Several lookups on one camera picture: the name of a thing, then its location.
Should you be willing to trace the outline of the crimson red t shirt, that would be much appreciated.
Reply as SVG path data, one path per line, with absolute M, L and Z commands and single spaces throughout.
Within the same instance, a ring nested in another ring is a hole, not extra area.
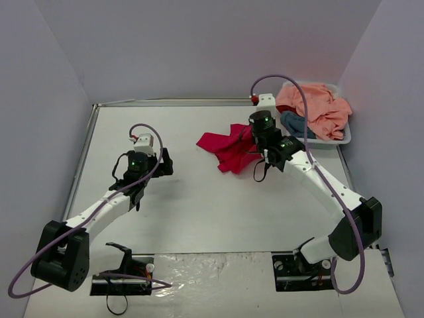
M 251 162 L 261 158 L 249 125 L 231 124 L 229 135 L 205 132 L 196 145 L 216 156 L 222 173 L 239 175 Z

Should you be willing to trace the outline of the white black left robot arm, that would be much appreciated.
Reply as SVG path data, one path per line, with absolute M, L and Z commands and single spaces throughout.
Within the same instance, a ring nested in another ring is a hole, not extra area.
M 152 178 L 171 176 L 173 161 L 167 148 L 155 154 L 126 152 L 128 167 L 105 195 L 79 215 L 63 222 L 51 221 L 43 229 L 30 263 L 33 277 L 69 292 L 77 290 L 88 276 L 128 276 L 133 269 L 131 249 L 108 242 L 105 254 L 94 254 L 94 239 L 113 221 L 140 209 L 145 188 Z

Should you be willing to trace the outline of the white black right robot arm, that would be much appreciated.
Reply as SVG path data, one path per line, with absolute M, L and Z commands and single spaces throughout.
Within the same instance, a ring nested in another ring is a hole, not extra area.
M 359 255 L 354 230 L 337 201 L 338 197 L 351 212 L 364 248 L 381 237 L 382 204 L 375 197 L 366 199 L 340 183 L 306 151 L 304 143 L 295 137 L 284 136 L 276 128 L 271 112 L 257 111 L 249 116 L 248 122 L 266 167 L 276 167 L 297 180 L 336 223 L 329 235 L 313 238 L 300 246 L 299 253 L 293 258 L 298 272 L 308 274 L 324 259 L 338 256 L 351 261 Z

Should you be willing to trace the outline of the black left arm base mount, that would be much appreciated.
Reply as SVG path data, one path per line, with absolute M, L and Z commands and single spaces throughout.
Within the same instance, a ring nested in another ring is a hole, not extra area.
M 136 276 L 134 278 L 94 276 L 91 279 L 90 296 L 144 296 L 151 295 L 153 283 L 142 280 L 153 278 L 154 256 L 134 255 L 125 270 L 113 270 L 114 274 Z

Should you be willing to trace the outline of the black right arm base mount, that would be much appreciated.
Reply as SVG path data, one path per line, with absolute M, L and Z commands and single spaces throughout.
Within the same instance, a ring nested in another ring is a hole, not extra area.
M 272 253 L 274 283 L 277 292 L 318 292 L 334 290 L 331 262 L 324 259 L 309 264 L 292 252 Z

